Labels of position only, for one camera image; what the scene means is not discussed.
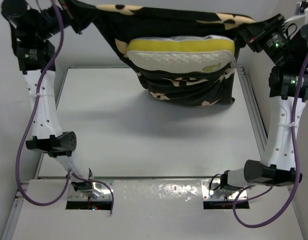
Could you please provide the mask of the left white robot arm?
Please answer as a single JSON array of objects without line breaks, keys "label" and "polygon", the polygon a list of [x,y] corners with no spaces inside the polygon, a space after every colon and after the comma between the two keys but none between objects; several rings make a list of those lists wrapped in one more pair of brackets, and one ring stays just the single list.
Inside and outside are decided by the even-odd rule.
[{"label": "left white robot arm", "polygon": [[[1,14],[11,28],[12,48],[28,88],[32,114],[23,138],[26,148],[56,159],[72,179],[73,189],[91,196],[95,187],[92,172],[73,157],[77,147],[76,134],[64,132],[60,126],[54,92],[55,60],[64,42],[64,29],[68,26],[65,7],[57,1],[45,10],[32,8],[25,0],[5,0]],[[49,38],[60,34],[59,47]]]}]

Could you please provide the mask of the cream yellow pillow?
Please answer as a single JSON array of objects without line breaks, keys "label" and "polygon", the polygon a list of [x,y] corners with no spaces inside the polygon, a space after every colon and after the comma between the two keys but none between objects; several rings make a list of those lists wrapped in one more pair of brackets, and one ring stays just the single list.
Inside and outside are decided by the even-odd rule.
[{"label": "cream yellow pillow", "polygon": [[127,45],[126,56],[141,69],[173,74],[236,67],[234,40],[220,35],[137,38]]}]

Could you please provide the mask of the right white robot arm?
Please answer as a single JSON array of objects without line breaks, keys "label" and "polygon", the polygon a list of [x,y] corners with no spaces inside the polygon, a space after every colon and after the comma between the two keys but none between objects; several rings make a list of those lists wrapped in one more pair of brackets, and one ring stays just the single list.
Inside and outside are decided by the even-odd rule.
[{"label": "right white robot arm", "polygon": [[254,52],[264,51],[273,61],[268,82],[271,118],[264,153],[259,161],[247,160],[238,170],[227,170],[217,187],[234,193],[246,186],[290,186],[296,179],[291,129],[298,128],[308,100],[308,23],[306,12],[289,19],[280,14],[239,30]]}]

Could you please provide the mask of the black floral pillowcase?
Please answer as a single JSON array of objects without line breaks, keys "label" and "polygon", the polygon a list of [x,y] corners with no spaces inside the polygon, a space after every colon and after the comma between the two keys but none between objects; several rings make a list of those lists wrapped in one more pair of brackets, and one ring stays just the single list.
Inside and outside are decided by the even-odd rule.
[{"label": "black floral pillowcase", "polygon": [[263,27],[247,15],[70,1],[82,25],[93,24],[141,86],[186,107],[231,105],[241,33]]}]

